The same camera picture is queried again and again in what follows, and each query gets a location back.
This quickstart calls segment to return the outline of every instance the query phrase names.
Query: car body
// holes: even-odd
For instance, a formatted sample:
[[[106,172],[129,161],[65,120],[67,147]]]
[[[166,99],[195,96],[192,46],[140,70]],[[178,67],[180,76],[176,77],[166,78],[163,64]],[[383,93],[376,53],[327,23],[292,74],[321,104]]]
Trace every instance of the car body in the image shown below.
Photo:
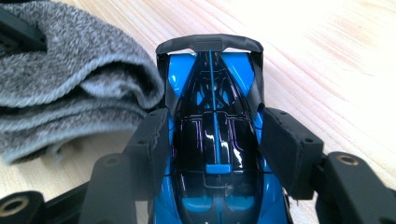
[[[192,52],[175,53],[183,49]],[[262,45],[235,35],[191,35],[156,52],[171,153],[150,222],[290,222],[287,197],[258,150]]]

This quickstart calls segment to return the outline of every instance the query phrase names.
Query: gray fabric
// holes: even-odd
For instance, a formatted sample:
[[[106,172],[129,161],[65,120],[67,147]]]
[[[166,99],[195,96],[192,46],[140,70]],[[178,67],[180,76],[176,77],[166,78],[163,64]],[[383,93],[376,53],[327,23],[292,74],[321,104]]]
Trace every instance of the gray fabric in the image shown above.
[[[133,132],[142,118],[128,110],[99,109],[56,119],[33,129],[3,133],[0,141],[0,148],[5,150],[3,162],[10,164],[43,147],[88,134]]]
[[[5,163],[53,153],[83,135],[133,132],[163,82],[131,37],[50,1],[1,5],[37,27],[46,52],[0,56],[0,153]]]
[[[65,116],[109,107],[130,110],[142,117],[146,115],[146,112],[140,109],[138,105],[126,100],[117,101],[114,99],[77,96],[76,98],[61,100],[50,105],[36,105],[24,108],[19,113],[4,114],[0,116],[0,130],[1,132],[16,132],[31,129]]]
[[[161,99],[163,84],[154,62],[121,30],[62,3],[32,2],[4,8],[38,27],[47,38],[48,50],[1,58],[0,105],[50,103],[74,89],[96,68],[114,62],[133,64],[136,71],[145,74],[151,89],[131,89],[140,106],[150,108]],[[142,80],[141,74],[134,74],[134,79]]]

